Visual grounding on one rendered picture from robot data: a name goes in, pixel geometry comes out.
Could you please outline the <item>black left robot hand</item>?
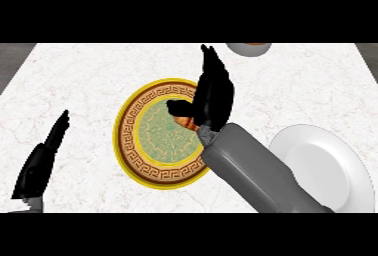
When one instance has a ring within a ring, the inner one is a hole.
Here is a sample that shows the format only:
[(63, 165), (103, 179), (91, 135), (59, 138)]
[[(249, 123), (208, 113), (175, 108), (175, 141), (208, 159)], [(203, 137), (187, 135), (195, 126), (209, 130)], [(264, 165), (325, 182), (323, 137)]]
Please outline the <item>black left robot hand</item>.
[(68, 111), (63, 111), (54, 122), (46, 141), (34, 147), (23, 163), (16, 179), (12, 199), (35, 198), (43, 195), (50, 179), (54, 156), (68, 127), (69, 116)]

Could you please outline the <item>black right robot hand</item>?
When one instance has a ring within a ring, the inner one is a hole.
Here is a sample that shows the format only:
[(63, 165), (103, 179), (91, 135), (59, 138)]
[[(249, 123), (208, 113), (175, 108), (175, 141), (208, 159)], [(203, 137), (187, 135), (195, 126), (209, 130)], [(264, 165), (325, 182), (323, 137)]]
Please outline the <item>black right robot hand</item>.
[(172, 117), (192, 117), (198, 127), (205, 125), (211, 131), (218, 132), (232, 112), (235, 87), (214, 47), (201, 45), (201, 50), (202, 74), (193, 100), (168, 100), (167, 108)]

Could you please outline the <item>brown croissant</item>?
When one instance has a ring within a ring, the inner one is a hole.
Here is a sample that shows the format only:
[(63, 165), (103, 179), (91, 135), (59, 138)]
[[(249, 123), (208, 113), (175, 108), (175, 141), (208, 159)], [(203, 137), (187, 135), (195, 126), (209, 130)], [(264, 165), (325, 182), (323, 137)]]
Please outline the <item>brown croissant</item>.
[(192, 117), (174, 117), (174, 122), (192, 131), (198, 131), (199, 127), (193, 123)]

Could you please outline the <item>yellow green patterned plate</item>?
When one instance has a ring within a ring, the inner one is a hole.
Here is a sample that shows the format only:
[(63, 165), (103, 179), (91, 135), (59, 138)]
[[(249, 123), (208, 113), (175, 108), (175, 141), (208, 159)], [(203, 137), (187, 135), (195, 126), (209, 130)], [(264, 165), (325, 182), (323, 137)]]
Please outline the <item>yellow green patterned plate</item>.
[(206, 173), (196, 133), (168, 114), (167, 101), (192, 101), (196, 83), (165, 78), (146, 84), (128, 97), (115, 119), (115, 157), (131, 179), (155, 189), (175, 189)]

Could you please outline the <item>white plate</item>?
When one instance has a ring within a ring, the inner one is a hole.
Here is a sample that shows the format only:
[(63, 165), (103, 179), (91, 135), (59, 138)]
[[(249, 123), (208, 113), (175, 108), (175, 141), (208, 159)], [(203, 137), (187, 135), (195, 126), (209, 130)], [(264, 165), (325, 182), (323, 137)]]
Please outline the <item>white plate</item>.
[(305, 192), (338, 213), (373, 213), (375, 190), (367, 169), (342, 139), (298, 124), (276, 134), (270, 151), (288, 165)]

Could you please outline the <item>grey bowl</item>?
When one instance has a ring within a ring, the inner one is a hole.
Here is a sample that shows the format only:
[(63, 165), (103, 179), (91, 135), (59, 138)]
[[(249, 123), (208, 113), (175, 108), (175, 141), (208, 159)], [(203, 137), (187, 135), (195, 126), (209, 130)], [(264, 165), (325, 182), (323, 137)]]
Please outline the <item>grey bowl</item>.
[(258, 57), (270, 49), (270, 43), (227, 43), (229, 49), (243, 57)]

